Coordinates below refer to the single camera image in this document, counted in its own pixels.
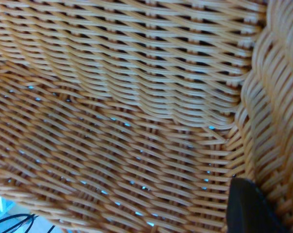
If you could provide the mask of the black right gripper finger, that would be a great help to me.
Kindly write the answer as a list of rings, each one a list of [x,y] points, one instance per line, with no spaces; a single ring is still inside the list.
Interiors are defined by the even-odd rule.
[[[231,180],[226,210],[229,233],[285,233],[261,190],[249,179]]]

